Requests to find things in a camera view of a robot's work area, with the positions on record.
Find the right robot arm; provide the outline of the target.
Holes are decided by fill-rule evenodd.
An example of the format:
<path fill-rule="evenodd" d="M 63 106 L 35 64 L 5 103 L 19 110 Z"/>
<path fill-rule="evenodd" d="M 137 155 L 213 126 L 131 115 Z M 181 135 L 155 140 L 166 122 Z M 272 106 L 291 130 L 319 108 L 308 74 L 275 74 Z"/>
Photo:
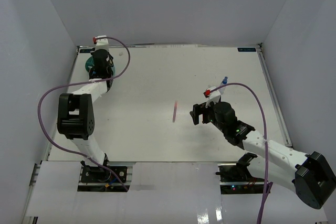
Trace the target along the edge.
<path fill-rule="evenodd" d="M 229 103 L 195 104 L 190 115 L 195 125 L 213 124 L 231 145 L 247 152 L 237 164 L 241 180 L 264 176 L 261 162 L 265 161 L 268 180 L 291 190 L 313 209 L 321 209 L 335 191 L 335 174 L 322 154 L 307 154 L 264 139 L 254 127 L 238 120 Z"/>

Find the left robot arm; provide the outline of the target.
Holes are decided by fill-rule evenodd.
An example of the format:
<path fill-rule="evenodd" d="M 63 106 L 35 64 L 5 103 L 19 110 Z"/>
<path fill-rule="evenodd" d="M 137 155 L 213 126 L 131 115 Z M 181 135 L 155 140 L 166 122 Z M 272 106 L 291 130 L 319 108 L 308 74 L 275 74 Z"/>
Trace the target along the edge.
<path fill-rule="evenodd" d="M 104 164 L 106 155 L 93 135 L 93 104 L 110 90 L 113 81 L 106 79 L 114 76 L 114 65 L 113 57 L 105 49 L 95 50 L 91 55 L 93 67 L 89 71 L 89 83 L 59 97 L 57 130 L 71 140 L 79 152 L 92 159 L 92 163 L 98 163 L 93 168 L 93 176 L 104 182 L 110 178 L 111 168 Z"/>

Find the teal round organizer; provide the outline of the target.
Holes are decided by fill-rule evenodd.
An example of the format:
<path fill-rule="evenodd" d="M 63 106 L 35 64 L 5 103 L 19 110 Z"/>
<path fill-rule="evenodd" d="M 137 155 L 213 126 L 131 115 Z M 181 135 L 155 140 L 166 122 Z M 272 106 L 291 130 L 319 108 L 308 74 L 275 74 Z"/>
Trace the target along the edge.
<path fill-rule="evenodd" d="M 111 71 L 112 71 L 112 75 L 114 76 L 115 75 L 115 66 L 114 66 L 114 63 L 113 63 L 113 57 L 110 57 L 109 61 L 110 61 L 110 68 L 111 68 Z M 90 76 L 94 72 L 94 70 L 92 70 L 94 65 L 95 65 L 94 59 L 93 59 L 93 56 L 91 56 L 87 59 L 87 61 L 85 63 L 85 69 L 89 73 Z"/>

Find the blue spray bottle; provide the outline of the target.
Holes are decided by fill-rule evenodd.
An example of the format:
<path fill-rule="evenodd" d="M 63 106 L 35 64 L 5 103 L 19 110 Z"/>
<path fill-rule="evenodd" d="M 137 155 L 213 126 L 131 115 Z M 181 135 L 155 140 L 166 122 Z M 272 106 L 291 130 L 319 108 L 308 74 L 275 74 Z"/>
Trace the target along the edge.
<path fill-rule="evenodd" d="M 222 80 L 222 82 L 220 84 L 220 89 L 218 89 L 220 94 L 224 93 L 224 91 L 226 89 L 225 85 L 227 85 L 227 83 L 228 83 L 228 77 L 224 77 L 224 79 Z"/>

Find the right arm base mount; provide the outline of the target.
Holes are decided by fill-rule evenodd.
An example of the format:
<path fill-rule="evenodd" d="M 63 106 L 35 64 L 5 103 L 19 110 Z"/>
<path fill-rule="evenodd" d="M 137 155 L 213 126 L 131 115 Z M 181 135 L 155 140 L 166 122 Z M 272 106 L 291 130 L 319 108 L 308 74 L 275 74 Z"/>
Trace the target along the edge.
<path fill-rule="evenodd" d="M 254 177 L 248 170 L 252 161 L 258 156 L 252 153 L 244 154 L 232 164 L 218 164 L 215 173 L 219 177 L 220 193 L 222 195 L 262 194 L 264 179 L 262 175 Z"/>

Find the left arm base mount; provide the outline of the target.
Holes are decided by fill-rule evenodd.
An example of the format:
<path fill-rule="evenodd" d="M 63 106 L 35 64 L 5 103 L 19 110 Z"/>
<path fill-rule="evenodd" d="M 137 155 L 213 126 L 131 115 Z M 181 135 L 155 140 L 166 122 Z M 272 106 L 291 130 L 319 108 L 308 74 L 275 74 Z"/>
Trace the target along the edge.
<path fill-rule="evenodd" d="M 125 184 L 125 189 L 119 180 L 109 171 L 99 166 L 89 166 L 81 161 L 81 173 L 77 191 L 92 193 L 125 193 L 127 185 L 127 166 L 107 166 Z"/>

